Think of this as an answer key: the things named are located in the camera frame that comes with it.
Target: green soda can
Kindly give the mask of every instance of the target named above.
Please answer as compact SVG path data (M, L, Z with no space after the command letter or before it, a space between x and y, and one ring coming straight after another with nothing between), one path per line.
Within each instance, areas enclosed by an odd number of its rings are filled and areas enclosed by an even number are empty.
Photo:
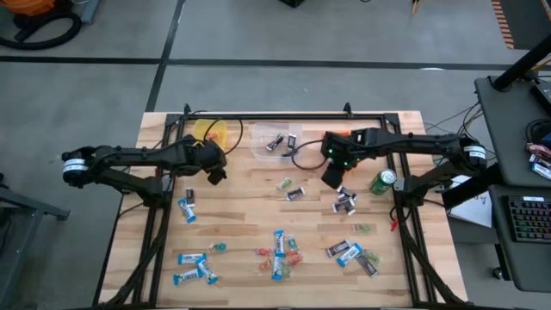
M396 173L390 169L385 169L373 178L369 190L375 195L383 195L393 186L394 182L396 182Z

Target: wooden table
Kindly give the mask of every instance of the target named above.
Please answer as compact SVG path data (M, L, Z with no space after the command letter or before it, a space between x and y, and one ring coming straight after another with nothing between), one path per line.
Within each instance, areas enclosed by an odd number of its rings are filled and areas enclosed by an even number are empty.
M418 111L398 112L402 131L424 133ZM166 113L147 113L141 123L137 147L153 147L162 137ZM344 131L379 127L377 121L298 121L303 142L320 139L325 130ZM228 155L228 178L213 186L207 176L177 179L170 215L163 272L158 290L158 307L402 307L411 305L404 255L398 231L390 232L388 212L393 206L392 193L377 196L366 183L386 168L386 160L364 160L344 176L344 186L358 194L357 212L352 216L335 214L331 203L337 198L334 189L321 180L323 169L299 170L292 164L257 161L251 152L251 129L255 121L244 121L245 130L238 148ZM228 149L239 133L236 121L228 122ZM193 132L188 121L185 133ZM303 150L300 164L320 162L319 144ZM429 155L408 155L412 174L422 174L434 165ZM140 177L152 175L149 168L135 168ZM294 180L292 189L302 186L306 196L286 201L276 191L284 177ZM187 224L176 201L185 196L185 188L195 189L197 221ZM437 195L427 198L440 200ZM129 195L121 211L139 202ZM429 260L442 279L462 299L467 296L455 254L447 217L443 208L426 203L419 209ZM111 298L126 281L139 260L147 208L136 208L118 221L103 282L101 301ZM352 232L352 224L370 224L367 234ZM274 246L273 231L284 229L293 234L304 252L304 263L293 269L283 282L272 281L270 272L262 273L258 265L266 258L257 257L253 249ZM341 268L335 258L328 258L325 248L343 239L357 242L384 257L379 275L370 278L357 262ZM193 268L177 264L179 253L208 252L212 243L225 242L227 252L208 254L207 260L220 277L217 285L208 286L204 279L176 287L173 275ZM416 274L421 296L425 296L420 267ZM149 292L145 281L144 297Z

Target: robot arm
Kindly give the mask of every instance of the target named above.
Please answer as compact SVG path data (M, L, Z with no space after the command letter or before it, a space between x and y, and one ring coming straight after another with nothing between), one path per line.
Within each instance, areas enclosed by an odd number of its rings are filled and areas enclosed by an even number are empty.
M140 178L111 169L115 166L153 166L177 177L194 176L203 170L208 181L216 185L226 178L226 156L213 141L201 141L186 135L161 149L122 148L120 146L86 146L65 152L63 179L70 186L82 188L90 183L102 183L119 191L136 192L147 207L158 207L164 199L161 178Z
M457 175L474 176L486 168L486 149L467 136L395 134L379 128L364 128L343 136L326 132L321 153L329 158L322 180L336 189L343 174L366 158L384 157L394 152L443 155L448 161L422 176L399 180L394 188L406 205L423 205L427 191L437 185L450 185Z

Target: keyboard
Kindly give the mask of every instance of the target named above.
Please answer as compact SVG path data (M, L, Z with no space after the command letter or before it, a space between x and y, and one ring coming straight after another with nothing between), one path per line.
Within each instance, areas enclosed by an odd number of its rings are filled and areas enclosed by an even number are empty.
M513 238L551 244L551 198L506 196Z

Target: orange object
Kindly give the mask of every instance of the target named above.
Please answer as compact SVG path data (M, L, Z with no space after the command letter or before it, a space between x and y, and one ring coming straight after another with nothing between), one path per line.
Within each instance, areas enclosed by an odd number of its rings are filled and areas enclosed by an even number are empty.
M218 138L217 133L208 133L207 134L207 139L209 139L209 140L215 140L216 138Z
M258 269L262 272L269 270L272 267L272 261L269 259L266 260L264 263L261 263L258 265Z
M0 0L0 4L16 14L37 16L55 7L55 0Z

